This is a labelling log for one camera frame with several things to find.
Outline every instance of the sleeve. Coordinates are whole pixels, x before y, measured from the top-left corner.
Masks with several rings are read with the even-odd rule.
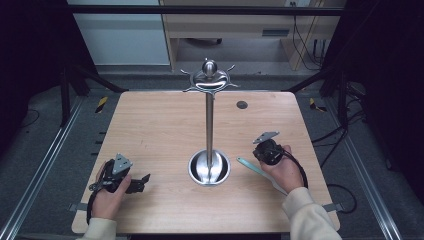
[[[82,238],[77,240],[115,240],[116,222],[103,218],[92,218]]]
[[[307,188],[291,191],[283,210],[290,221],[291,239],[341,239],[327,212],[314,202]]]

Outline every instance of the wooden tabletop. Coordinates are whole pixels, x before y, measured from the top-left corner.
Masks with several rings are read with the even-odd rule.
[[[289,232],[281,208],[283,195],[261,175],[237,162],[259,166],[252,141],[263,132],[291,145],[306,171],[316,202],[331,203],[296,98],[287,92],[219,92],[214,107],[214,149],[231,161],[228,179],[215,187],[196,184],[188,174],[193,154],[206,148],[205,94],[200,92],[123,93],[87,186],[101,164],[116,153],[130,159],[130,173],[150,173],[143,193],[126,195],[117,216],[119,233],[271,233]],[[245,101],[246,109],[237,102]],[[88,202],[86,188],[81,202]],[[336,213],[329,213],[336,228]],[[86,231],[85,212],[78,211],[72,230]]]

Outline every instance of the wall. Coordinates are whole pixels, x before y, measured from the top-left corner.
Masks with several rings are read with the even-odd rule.
[[[159,5],[157,0],[68,0],[69,4]],[[160,15],[74,14],[94,63],[169,65]]]

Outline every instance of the human hand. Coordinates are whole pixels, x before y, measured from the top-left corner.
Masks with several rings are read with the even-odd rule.
[[[289,145],[285,145],[283,148],[291,153],[291,147]],[[271,175],[287,194],[296,188],[304,186],[298,166],[288,157],[283,156],[280,162],[273,166],[267,165],[262,161],[259,161],[259,163],[262,170]]]
[[[99,179],[104,165],[103,163],[96,179]],[[100,190],[93,202],[92,217],[114,220],[130,183],[131,175],[128,174],[114,193],[108,192],[106,189]]]

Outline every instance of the jewelry stand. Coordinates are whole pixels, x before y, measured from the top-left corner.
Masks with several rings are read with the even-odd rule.
[[[218,70],[213,60],[205,59],[202,70],[190,74],[190,88],[187,91],[206,93],[206,149],[195,153],[188,164],[190,177],[202,186],[216,186],[224,182],[230,174],[230,160],[219,150],[213,149],[213,104],[215,93],[227,86],[235,86],[230,82],[227,72]]]

